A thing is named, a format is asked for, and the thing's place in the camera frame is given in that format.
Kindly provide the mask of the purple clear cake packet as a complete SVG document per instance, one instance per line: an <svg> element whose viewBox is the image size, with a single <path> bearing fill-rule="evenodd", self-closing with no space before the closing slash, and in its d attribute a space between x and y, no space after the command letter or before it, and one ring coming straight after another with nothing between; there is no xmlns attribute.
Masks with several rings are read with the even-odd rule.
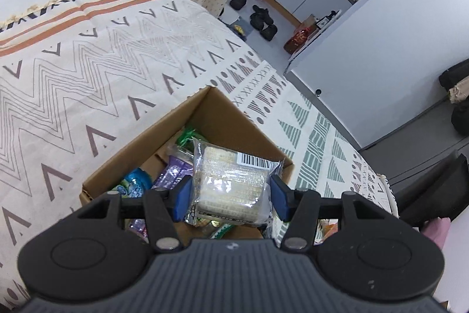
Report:
<svg viewBox="0 0 469 313"><path fill-rule="evenodd" d="M170 145L167 148L168 164L153 182L152 189L172 190L186 176L193 174L193 154L184 148ZM130 220L128 230L146 240L148 238L143 219Z"/></svg>

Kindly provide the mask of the clear wafer cracker packet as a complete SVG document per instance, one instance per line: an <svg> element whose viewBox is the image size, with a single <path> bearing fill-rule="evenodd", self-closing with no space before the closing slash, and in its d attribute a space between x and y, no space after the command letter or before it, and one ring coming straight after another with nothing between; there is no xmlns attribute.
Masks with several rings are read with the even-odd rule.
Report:
<svg viewBox="0 0 469 313"><path fill-rule="evenodd" d="M262 226L272 212L269 181L281 175L284 162L193 141L192 202L189 224L198 220Z"/></svg>

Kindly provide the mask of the blue candy snack packet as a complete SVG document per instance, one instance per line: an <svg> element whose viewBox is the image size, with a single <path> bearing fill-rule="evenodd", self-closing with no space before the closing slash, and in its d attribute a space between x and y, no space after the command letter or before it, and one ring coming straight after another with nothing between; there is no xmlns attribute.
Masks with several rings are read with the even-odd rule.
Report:
<svg viewBox="0 0 469 313"><path fill-rule="evenodd" d="M112 191L116 191L126 198L141 198L152 186L150 175L141 168L136 168L128 173L117 186L113 187Z"/></svg>

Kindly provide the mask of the brown cardboard box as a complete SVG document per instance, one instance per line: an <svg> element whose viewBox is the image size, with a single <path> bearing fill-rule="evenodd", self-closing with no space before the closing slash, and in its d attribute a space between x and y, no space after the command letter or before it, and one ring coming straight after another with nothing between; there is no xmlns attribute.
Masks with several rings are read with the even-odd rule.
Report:
<svg viewBox="0 0 469 313"><path fill-rule="evenodd" d="M90 199L122 193L125 228L155 249L194 238L259 239L272 216L269 179L293 162L214 87L198 91L85 182Z"/></svg>

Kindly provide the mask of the green striped cracker packet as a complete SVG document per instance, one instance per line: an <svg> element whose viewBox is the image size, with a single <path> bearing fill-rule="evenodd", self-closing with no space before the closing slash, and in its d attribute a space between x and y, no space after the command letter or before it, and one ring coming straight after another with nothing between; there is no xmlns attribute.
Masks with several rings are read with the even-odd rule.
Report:
<svg viewBox="0 0 469 313"><path fill-rule="evenodd" d="M196 129L187 126L176 139L176 146L187 153L194 152L194 141L207 141L207 139Z"/></svg>

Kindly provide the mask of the pink cloth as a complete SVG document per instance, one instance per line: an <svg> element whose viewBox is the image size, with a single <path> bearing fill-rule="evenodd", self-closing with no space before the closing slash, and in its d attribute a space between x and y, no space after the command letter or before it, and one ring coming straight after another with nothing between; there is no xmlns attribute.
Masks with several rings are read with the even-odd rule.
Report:
<svg viewBox="0 0 469 313"><path fill-rule="evenodd" d="M451 226L451 219L436 218L428 221L420 229L423 236L432 240L440 249L443 249Z"/></svg>

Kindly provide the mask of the white cabinet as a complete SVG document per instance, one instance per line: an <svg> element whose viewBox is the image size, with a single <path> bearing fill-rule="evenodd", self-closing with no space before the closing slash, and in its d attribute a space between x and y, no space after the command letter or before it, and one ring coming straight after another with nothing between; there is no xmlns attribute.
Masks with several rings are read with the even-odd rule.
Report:
<svg viewBox="0 0 469 313"><path fill-rule="evenodd" d="M360 149L443 99L439 75L466 58L468 0L359 0L286 78Z"/></svg>

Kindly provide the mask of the patterned bed blanket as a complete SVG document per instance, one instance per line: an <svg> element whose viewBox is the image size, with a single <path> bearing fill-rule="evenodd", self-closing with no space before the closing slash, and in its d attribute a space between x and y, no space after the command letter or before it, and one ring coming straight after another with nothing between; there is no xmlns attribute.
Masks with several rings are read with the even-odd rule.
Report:
<svg viewBox="0 0 469 313"><path fill-rule="evenodd" d="M383 175L260 53L194 0L1 0L1 307L17 257L83 182L200 88L217 87L294 164L295 189L397 213Z"/></svg>

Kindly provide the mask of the red beverage bottle pack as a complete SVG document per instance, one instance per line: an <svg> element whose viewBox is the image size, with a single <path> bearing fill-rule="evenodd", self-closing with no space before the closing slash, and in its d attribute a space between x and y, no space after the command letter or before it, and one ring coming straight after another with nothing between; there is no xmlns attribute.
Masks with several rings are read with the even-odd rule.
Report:
<svg viewBox="0 0 469 313"><path fill-rule="evenodd" d="M311 25L302 23L294 32L293 36L284 44L283 49L292 55L297 49L301 48L307 39L317 30L316 23Z"/></svg>

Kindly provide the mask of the black slippers pile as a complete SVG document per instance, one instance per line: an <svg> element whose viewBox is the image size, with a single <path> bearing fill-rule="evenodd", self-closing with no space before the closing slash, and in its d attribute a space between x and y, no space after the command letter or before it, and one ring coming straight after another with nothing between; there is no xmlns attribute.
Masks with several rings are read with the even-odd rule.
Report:
<svg viewBox="0 0 469 313"><path fill-rule="evenodd" d="M260 32L260 35L267 41L271 41L278 32L269 10L257 5L252 7L253 13L250 15L250 25Z"/></svg>

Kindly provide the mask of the black clothing pile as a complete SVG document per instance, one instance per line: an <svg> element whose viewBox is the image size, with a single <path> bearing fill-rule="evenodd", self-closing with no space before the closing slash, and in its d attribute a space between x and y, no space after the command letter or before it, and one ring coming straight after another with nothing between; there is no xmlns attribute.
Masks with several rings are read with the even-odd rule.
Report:
<svg viewBox="0 0 469 313"><path fill-rule="evenodd" d="M468 136L468 80L469 59L448 68L439 76L440 85L448 92L450 103L454 106L451 123L460 135Z"/></svg>

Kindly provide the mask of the single black slipper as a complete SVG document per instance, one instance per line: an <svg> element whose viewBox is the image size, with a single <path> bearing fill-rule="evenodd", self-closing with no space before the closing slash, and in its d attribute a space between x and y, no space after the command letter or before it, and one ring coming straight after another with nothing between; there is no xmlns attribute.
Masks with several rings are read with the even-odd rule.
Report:
<svg viewBox="0 0 469 313"><path fill-rule="evenodd" d="M242 9L247 3L247 0L231 0L229 5L232 9L239 11Z"/></svg>

